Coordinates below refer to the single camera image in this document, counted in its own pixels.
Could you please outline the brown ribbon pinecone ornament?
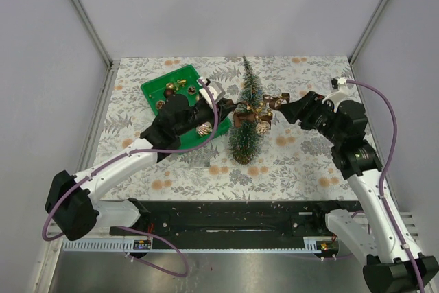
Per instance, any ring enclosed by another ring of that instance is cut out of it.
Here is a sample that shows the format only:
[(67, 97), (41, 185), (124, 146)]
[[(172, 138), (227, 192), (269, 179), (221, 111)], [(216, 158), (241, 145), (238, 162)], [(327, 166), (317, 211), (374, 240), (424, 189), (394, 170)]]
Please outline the brown ribbon pinecone ornament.
[(256, 133), (265, 134), (272, 126), (272, 111), (278, 110), (281, 104), (287, 104), (289, 101), (289, 93), (281, 93), (277, 97), (263, 95), (258, 106), (253, 106), (247, 101), (238, 102), (233, 113), (234, 128), (240, 128), (244, 123), (256, 124)]

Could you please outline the small green christmas tree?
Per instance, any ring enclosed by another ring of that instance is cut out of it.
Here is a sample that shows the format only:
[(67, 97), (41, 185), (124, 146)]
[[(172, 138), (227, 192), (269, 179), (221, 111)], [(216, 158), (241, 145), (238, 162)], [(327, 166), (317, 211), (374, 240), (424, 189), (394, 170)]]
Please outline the small green christmas tree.
[(262, 136), (257, 133), (257, 109), (262, 100), (263, 87), (248, 59), (243, 56), (244, 80), (238, 106), (233, 112), (233, 127), (228, 145), (233, 159), (249, 165), (259, 155)]

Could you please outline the green plastic tray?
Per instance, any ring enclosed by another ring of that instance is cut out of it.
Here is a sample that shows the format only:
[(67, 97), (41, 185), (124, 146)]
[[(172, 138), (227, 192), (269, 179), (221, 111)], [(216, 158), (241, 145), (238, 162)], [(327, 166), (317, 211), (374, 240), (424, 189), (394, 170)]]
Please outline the green plastic tray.
[[(199, 147), (209, 136), (199, 136), (195, 128), (192, 128), (191, 107), (200, 99), (200, 86), (197, 80), (200, 78), (198, 72), (191, 65), (186, 65), (171, 73), (162, 75), (141, 85), (141, 91), (147, 98), (147, 102), (155, 114), (152, 124), (147, 127), (140, 137), (149, 141), (155, 150), (178, 150), (180, 153), (188, 152)], [(186, 80), (186, 86), (175, 91), (171, 97), (163, 95), (166, 83), (176, 80)], [(196, 88), (196, 94), (190, 95), (187, 89), (190, 86)], [(164, 100), (165, 105), (156, 109), (158, 100)]]

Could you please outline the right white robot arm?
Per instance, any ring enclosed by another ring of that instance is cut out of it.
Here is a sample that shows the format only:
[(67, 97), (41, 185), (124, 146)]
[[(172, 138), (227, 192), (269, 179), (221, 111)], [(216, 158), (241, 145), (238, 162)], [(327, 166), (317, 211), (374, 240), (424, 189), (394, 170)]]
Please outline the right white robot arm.
[(331, 155), (355, 193), (371, 232), (350, 219), (343, 209), (323, 211), (312, 218), (320, 235), (334, 233), (363, 267), (371, 292), (424, 292), (438, 273), (434, 256), (425, 255), (408, 231), (396, 209), (375, 149), (365, 140), (368, 124), (364, 105), (313, 91), (292, 102), (282, 94), (271, 108), (303, 130), (316, 130), (333, 147)]

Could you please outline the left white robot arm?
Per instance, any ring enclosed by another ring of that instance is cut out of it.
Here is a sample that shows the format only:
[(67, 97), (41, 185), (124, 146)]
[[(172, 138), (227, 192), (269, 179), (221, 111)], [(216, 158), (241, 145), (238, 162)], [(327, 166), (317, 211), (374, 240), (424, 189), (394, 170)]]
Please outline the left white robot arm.
[(191, 106), (184, 95), (168, 97), (152, 124), (124, 150), (76, 174), (63, 170), (54, 176), (45, 204), (48, 216), (43, 239), (52, 239), (47, 234), (52, 222), (60, 229), (59, 235), (70, 241), (95, 228), (120, 227), (135, 235), (146, 232), (149, 219), (134, 200), (109, 201), (103, 196), (138, 171), (179, 153), (182, 135), (205, 123), (218, 127), (236, 107), (226, 98), (214, 106), (201, 98)]

